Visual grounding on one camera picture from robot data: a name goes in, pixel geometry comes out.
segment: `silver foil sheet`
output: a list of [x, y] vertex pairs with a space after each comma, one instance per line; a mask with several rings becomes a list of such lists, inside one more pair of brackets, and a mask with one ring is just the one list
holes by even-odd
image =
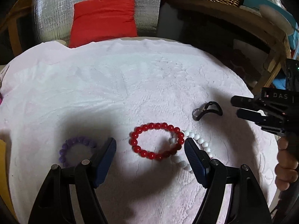
[[[74, 4], [84, 0], [34, 0], [36, 35], [39, 42], [56, 39], [69, 42], [74, 18]], [[138, 35], [155, 34], [160, 0], [135, 0]]]

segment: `hand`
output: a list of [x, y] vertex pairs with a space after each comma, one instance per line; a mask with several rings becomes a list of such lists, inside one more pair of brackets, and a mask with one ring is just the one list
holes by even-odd
[[298, 160], [286, 150], [288, 144], [285, 137], [278, 141], [279, 152], [277, 154], [278, 164], [275, 167], [275, 184], [281, 191], [288, 189], [290, 183], [298, 179], [298, 172], [295, 170], [298, 167]]

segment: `red beaded bracelet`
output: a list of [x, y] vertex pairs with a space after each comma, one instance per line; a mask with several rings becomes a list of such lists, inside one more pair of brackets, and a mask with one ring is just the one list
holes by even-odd
[[[156, 154], [154, 152], [148, 152], [147, 150], [141, 149], [140, 146], [138, 146], [137, 138], [139, 134], [141, 134], [144, 131], [148, 130], [168, 130], [170, 132], [174, 132], [178, 137], [178, 142], [175, 145], [173, 149], [170, 151], [164, 151], [163, 153]], [[168, 125], [167, 123], [149, 123], [147, 125], [138, 126], [135, 128], [135, 131], [131, 133], [131, 139], [130, 139], [130, 145], [132, 146], [132, 149], [134, 152], [139, 153], [141, 157], [147, 157], [150, 160], [156, 159], [158, 161], [161, 161], [163, 158], [168, 158], [170, 155], [176, 154], [178, 150], [181, 150], [182, 145], [184, 144], [184, 133], [180, 132], [179, 127], [174, 127], [173, 125]]]

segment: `metal screw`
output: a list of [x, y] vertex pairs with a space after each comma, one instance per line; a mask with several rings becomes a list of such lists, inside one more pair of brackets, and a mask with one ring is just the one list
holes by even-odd
[[243, 168], [245, 171], [248, 171], [248, 170], [249, 170], [249, 167], [248, 167], [246, 164], [243, 164], [243, 165], [242, 165], [242, 168]]
[[219, 160], [217, 160], [217, 159], [212, 159], [211, 160], [211, 163], [213, 164], [213, 165], [218, 165], [219, 164]]
[[81, 163], [82, 163], [82, 165], [88, 165], [90, 163], [90, 160], [84, 159]]
[[52, 166], [51, 166], [51, 169], [52, 170], [56, 170], [58, 168], [58, 164], [53, 164]]

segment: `red cushion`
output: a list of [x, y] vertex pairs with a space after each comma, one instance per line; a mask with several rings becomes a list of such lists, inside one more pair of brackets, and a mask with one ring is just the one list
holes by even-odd
[[90, 42], [137, 37], [135, 0], [87, 0], [74, 5], [70, 48]]

